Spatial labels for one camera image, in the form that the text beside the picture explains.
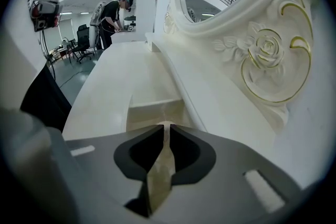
black t-shirt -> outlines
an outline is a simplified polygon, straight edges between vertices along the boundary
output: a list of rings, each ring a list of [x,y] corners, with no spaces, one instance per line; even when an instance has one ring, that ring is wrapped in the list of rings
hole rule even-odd
[[[104,19],[105,17],[111,17],[112,20],[115,22],[119,20],[119,10],[120,7],[118,0],[111,1],[105,6],[100,18]]]

black pants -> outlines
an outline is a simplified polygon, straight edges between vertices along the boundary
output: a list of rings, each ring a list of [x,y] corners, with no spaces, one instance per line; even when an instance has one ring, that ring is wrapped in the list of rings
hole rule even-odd
[[[104,49],[107,49],[112,44],[111,36],[115,34],[114,27],[111,26],[109,23],[102,22],[99,26],[99,34],[103,41]]]

black office chair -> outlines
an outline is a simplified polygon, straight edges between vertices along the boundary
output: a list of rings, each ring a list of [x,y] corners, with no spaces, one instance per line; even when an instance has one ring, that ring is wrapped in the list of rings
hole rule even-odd
[[[89,55],[94,54],[94,52],[86,52],[90,48],[90,39],[89,39],[89,27],[86,25],[81,25],[78,27],[77,37],[78,37],[78,46],[72,49],[73,54],[77,58],[77,62],[81,64],[81,61],[84,57],[91,57]],[[79,52],[81,56],[78,58],[76,52]]]

gray floor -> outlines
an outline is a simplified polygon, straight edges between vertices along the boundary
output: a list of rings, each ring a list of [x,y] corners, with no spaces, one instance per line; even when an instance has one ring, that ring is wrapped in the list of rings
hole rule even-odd
[[[56,83],[71,105],[74,104],[80,89],[102,53],[103,50],[97,51],[96,55],[91,55],[92,60],[86,58],[82,61],[81,65],[73,57],[71,57],[71,63],[69,58],[65,57],[63,57],[63,60],[60,59],[54,62]]]

man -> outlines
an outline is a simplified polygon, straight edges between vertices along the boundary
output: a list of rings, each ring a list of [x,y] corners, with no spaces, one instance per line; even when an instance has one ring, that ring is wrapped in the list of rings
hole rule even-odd
[[[122,30],[119,20],[120,9],[130,11],[132,5],[133,0],[115,0],[104,7],[100,16],[101,24],[99,26],[99,33],[104,44],[104,49],[107,49],[112,44],[111,36]]]

